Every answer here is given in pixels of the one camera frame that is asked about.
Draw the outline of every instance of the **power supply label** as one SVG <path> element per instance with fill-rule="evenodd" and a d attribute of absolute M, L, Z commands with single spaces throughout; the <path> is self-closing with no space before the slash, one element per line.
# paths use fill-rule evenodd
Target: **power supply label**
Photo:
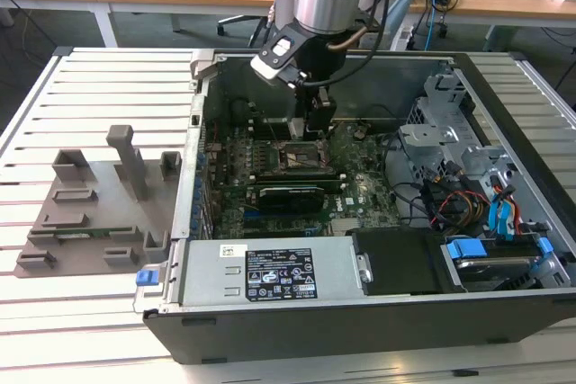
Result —
<path fill-rule="evenodd" d="M 312 251 L 246 251 L 246 298 L 250 301 L 317 299 Z"/>

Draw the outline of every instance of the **aluminum extrusion table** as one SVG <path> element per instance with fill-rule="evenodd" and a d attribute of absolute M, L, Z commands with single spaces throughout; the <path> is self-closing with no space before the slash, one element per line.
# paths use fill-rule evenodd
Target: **aluminum extrusion table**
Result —
<path fill-rule="evenodd" d="M 183 147 L 191 56 L 190 49 L 75 49 L 50 60 L 0 138 L 0 271 L 14 267 L 50 187 L 58 148 L 114 160 L 105 143 L 114 123 L 132 125 L 144 158 Z M 472 60 L 574 198 L 570 109 L 527 62 L 504 54 Z M 519 344 L 181 366 L 132 312 L 134 291 L 134 274 L 0 277 L 0 381 L 550 383 L 576 374 L 576 319 Z M 462 369 L 480 376 L 456 378 L 453 370 Z"/>

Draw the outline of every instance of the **blue latch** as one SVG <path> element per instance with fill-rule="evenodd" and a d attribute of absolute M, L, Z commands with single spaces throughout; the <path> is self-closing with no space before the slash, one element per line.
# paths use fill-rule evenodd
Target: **blue latch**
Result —
<path fill-rule="evenodd" d="M 448 252 L 453 260 L 488 256 L 479 238 L 457 238 L 448 244 Z"/>
<path fill-rule="evenodd" d="M 158 270 L 138 270 L 136 273 L 137 287 L 153 287 L 158 285 L 160 272 Z"/>
<path fill-rule="evenodd" d="M 548 240 L 548 237 L 540 237 L 538 239 L 538 246 L 540 246 L 543 255 L 550 254 L 554 251 L 554 247 L 552 243 L 550 243 L 550 240 Z"/>

